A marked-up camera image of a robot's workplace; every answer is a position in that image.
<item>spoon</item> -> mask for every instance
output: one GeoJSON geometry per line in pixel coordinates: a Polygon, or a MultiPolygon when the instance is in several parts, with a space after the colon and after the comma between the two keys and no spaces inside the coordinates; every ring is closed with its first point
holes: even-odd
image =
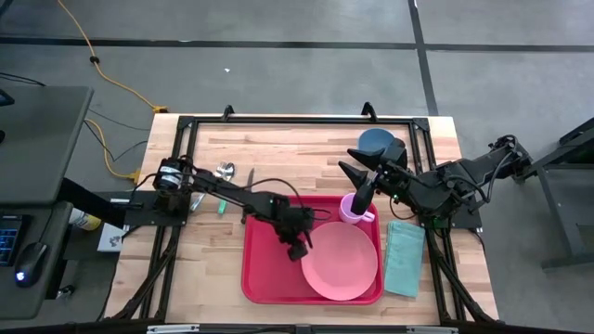
{"type": "MultiPolygon", "coordinates": [[[[221,161],[219,163],[219,165],[216,167],[216,170],[214,171],[214,176],[216,177],[223,177],[224,173],[225,173],[225,167],[226,167],[226,162],[221,161]]],[[[198,195],[198,197],[196,198],[196,200],[194,201],[194,203],[192,204],[192,206],[189,208],[189,210],[191,212],[194,212],[198,209],[198,207],[200,206],[200,204],[202,203],[202,200],[204,199],[204,196],[206,194],[204,193],[200,193],[198,195]]]]}

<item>computer mouse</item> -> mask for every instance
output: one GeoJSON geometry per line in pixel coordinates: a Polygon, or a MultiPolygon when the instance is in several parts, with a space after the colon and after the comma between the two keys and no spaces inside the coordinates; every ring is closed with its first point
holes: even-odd
{"type": "Polygon", "coordinates": [[[35,242],[27,245],[15,262],[15,281],[17,286],[28,288],[37,283],[42,273],[47,245],[35,242]]]}

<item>black desk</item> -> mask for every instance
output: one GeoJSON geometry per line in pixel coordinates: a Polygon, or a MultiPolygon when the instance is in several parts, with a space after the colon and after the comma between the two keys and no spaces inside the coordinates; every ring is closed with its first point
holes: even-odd
{"type": "MultiPolygon", "coordinates": [[[[52,209],[47,206],[26,206],[0,209],[0,211],[7,214],[30,214],[33,216],[31,225],[21,244],[20,248],[22,249],[25,245],[39,239],[52,209]]],[[[66,235],[71,211],[72,204],[68,202],[59,202],[54,205],[52,218],[48,222],[49,225],[42,238],[42,242],[48,245],[43,264],[44,269],[35,285],[26,289],[17,287],[14,266],[0,267],[1,319],[31,319],[39,312],[48,288],[53,283],[52,280],[55,279],[54,269],[58,261],[61,261],[62,241],[66,235]]]]}
{"type": "Polygon", "coordinates": [[[14,266],[0,267],[0,319],[25,319],[37,315],[46,297],[55,298],[48,292],[55,292],[63,275],[62,253],[72,206],[78,207],[77,200],[87,202],[94,196],[64,178],[93,90],[3,89],[15,99],[15,104],[0,107],[0,128],[6,132],[0,143],[0,212],[33,216],[19,251],[37,241],[54,208],[42,240],[49,253],[39,281],[30,288],[19,288],[14,266]]]}
{"type": "Polygon", "coordinates": [[[15,104],[0,107],[0,206],[56,201],[93,90],[3,87],[15,104]]]}

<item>light blue cloth napkin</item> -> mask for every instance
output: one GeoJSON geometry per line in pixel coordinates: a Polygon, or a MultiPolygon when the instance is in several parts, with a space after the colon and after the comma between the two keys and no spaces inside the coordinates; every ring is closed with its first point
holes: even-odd
{"type": "Polygon", "coordinates": [[[386,291],[417,297],[424,244],[423,228],[398,221],[388,224],[384,266],[386,291]]]}

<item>metal spoon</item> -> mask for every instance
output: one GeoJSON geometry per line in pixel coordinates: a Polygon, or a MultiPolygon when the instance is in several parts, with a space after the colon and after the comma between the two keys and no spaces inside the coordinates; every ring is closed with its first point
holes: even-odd
{"type": "MultiPolygon", "coordinates": [[[[216,167],[216,170],[214,171],[214,176],[216,177],[223,177],[223,175],[225,174],[225,167],[226,167],[226,162],[221,161],[219,163],[219,165],[216,167]]],[[[204,193],[200,193],[198,195],[198,197],[196,198],[196,200],[194,200],[194,203],[192,203],[192,205],[189,207],[189,210],[191,212],[194,212],[198,209],[198,207],[200,206],[200,204],[202,203],[202,200],[204,199],[204,196],[206,194],[204,193]]]]}
{"type": "MultiPolygon", "coordinates": [[[[230,162],[225,166],[225,173],[223,174],[223,178],[225,178],[225,181],[231,181],[231,179],[233,179],[233,176],[235,176],[235,164],[233,164],[233,162],[230,162]]],[[[219,214],[225,213],[225,208],[226,200],[221,199],[221,201],[219,202],[219,214]]]]}

